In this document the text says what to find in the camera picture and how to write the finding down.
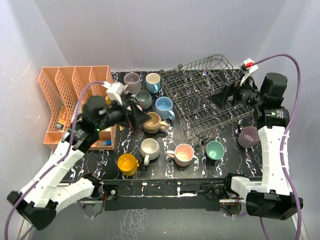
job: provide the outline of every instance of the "gray floor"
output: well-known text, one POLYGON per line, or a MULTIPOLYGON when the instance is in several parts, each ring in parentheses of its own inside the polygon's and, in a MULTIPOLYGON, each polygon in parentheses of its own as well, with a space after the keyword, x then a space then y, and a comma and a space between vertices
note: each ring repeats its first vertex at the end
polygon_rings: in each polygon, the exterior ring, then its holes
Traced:
MULTIPOLYGON (((265 239, 259 218, 232 220, 200 209, 121 210, 103 212, 94 220, 73 204, 58 214, 45 230, 34 230, 29 240, 260 240, 265 239)), ((291 219, 265 219, 273 240, 294 239, 291 219)))

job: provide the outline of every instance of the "yellow mug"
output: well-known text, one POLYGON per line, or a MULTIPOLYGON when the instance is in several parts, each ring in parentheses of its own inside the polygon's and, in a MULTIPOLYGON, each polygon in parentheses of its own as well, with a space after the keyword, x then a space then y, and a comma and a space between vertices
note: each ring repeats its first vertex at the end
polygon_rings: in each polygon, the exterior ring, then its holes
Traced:
POLYGON ((138 160, 130 153, 122 154, 117 165, 119 170, 128 177, 135 175, 139 167, 138 160))

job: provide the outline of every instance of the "metal wire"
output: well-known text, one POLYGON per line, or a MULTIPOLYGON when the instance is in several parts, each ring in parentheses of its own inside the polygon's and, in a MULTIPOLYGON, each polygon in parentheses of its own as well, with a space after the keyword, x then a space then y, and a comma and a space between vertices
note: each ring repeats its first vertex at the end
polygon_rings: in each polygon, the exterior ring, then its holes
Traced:
POLYGON ((180 64, 159 74, 162 88, 173 101, 190 139, 206 138, 215 130, 227 128, 253 113, 242 104, 231 106, 230 102, 220 110, 207 100, 207 96, 222 90, 226 82, 233 83, 241 76, 241 70, 234 68, 221 54, 180 64))

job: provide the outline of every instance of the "peach plastic basket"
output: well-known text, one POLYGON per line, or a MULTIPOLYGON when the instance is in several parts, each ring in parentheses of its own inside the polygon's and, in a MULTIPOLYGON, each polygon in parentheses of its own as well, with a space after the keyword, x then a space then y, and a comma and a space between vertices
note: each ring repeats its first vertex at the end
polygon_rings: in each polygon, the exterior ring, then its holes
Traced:
MULTIPOLYGON (((71 125, 75 106, 83 88, 93 81, 113 83, 109 66, 66 66, 43 67, 39 76, 39 84, 51 109, 51 120, 43 143, 55 150, 62 135, 71 125), (57 128, 62 106, 66 108, 66 121, 63 130, 57 128)), ((92 95, 106 97, 105 88, 94 84, 88 89, 81 100, 83 105, 92 95)), ((99 140, 90 150, 113 150, 115 148, 116 125, 99 132, 99 140), (100 142, 111 140, 111 145, 100 146, 100 142)))

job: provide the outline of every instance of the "metal dish drying rack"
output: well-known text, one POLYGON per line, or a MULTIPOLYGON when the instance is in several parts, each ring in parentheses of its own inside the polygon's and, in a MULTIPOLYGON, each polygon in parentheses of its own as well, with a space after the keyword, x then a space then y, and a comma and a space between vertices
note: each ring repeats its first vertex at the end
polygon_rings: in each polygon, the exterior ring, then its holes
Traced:
POLYGON ((213 138, 216 130, 229 127, 253 114, 253 110, 241 103, 231 106, 227 101, 220 110, 207 99, 241 77, 242 71, 234 68, 221 54, 182 65, 171 70, 160 70, 161 85, 184 125, 189 140, 213 138))

